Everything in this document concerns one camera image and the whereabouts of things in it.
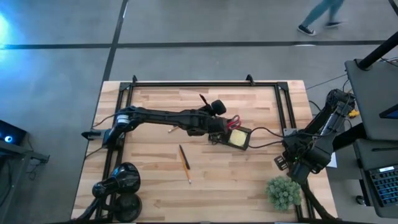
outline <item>yellow pencil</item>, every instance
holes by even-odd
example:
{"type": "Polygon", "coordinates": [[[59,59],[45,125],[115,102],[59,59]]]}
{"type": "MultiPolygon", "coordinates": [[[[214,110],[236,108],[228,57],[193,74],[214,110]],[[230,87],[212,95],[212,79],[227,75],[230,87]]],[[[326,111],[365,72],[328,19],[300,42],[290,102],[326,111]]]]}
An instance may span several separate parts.
{"type": "Polygon", "coordinates": [[[183,158],[183,156],[182,156],[181,150],[178,150],[178,151],[179,151],[179,153],[180,153],[181,162],[182,162],[182,165],[183,165],[183,167],[184,167],[185,173],[186,173],[186,175],[187,175],[189,184],[191,184],[192,181],[191,181],[191,177],[189,176],[189,172],[188,172],[188,169],[187,169],[187,165],[185,164],[185,161],[184,161],[184,158],[183,158]]]}

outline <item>pants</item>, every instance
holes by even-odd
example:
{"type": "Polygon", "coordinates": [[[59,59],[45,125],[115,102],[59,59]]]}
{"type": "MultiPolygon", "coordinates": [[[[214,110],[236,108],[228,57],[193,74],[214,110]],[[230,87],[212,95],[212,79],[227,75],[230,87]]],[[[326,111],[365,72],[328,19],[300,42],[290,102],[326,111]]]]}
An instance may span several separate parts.
{"type": "Polygon", "coordinates": [[[329,22],[335,21],[335,15],[340,9],[341,5],[343,5],[344,0],[322,0],[315,8],[312,9],[310,14],[305,18],[303,23],[304,27],[308,27],[311,23],[317,20],[322,14],[324,14],[328,9],[329,13],[329,22]]]}

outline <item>person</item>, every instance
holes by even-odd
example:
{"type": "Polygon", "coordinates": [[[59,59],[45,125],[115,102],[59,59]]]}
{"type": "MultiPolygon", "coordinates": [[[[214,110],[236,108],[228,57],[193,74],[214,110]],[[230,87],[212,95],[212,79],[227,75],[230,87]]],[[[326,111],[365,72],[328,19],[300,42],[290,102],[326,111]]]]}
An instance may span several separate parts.
{"type": "Polygon", "coordinates": [[[335,20],[336,13],[343,5],[344,0],[322,0],[317,6],[315,6],[305,20],[297,27],[297,30],[304,34],[314,36],[317,33],[308,28],[315,20],[317,20],[322,14],[329,9],[329,21],[325,24],[326,28],[337,27],[341,24],[335,20]]]}

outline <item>green plant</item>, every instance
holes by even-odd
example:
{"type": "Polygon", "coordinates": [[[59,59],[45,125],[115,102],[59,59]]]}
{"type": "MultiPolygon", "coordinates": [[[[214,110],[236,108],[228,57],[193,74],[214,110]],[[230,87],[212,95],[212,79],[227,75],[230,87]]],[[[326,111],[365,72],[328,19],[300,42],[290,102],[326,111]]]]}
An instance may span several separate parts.
{"type": "Polygon", "coordinates": [[[286,211],[290,205],[300,205],[300,186],[292,180],[278,176],[268,181],[268,200],[279,211],[286,211]]]}

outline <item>sneaker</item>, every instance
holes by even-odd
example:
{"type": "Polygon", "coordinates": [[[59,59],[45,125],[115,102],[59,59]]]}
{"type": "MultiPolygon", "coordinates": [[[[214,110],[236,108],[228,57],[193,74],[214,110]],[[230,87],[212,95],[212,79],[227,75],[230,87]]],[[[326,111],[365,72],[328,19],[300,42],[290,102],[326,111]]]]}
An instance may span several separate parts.
{"type": "Polygon", "coordinates": [[[310,35],[310,36],[314,36],[314,35],[317,34],[314,30],[311,30],[308,27],[305,27],[303,25],[299,25],[297,27],[297,30],[302,32],[302,33],[304,33],[304,34],[310,35]]]}
{"type": "Polygon", "coordinates": [[[328,22],[325,24],[325,28],[333,28],[333,27],[338,27],[342,24],[343,22],[328,22]]]}

